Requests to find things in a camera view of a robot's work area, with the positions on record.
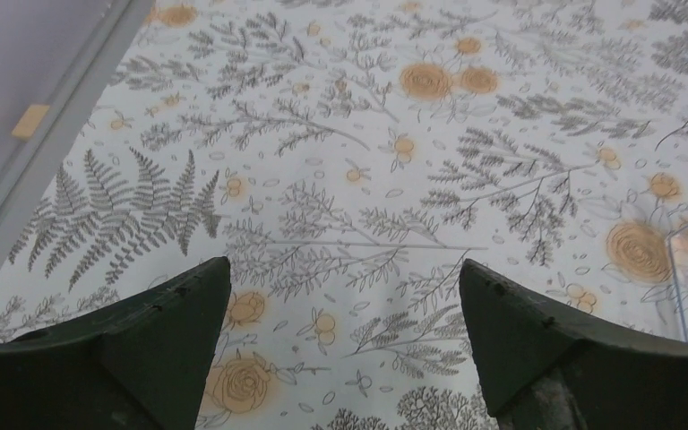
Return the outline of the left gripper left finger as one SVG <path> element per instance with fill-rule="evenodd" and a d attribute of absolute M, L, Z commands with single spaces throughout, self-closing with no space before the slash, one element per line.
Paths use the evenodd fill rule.
<path fill-rule="evenodd" d="M 0 429 L 192 429 L 231 296 L 216 257 L 0 343 Z"/>

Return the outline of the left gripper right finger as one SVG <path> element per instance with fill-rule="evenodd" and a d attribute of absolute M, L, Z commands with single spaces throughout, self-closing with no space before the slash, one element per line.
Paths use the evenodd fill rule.
<path fill-rule="evenodd" d="M 584 313 L 473 260 L 459 293 L 502 429 L 688 429 L 688 343 Z"/>

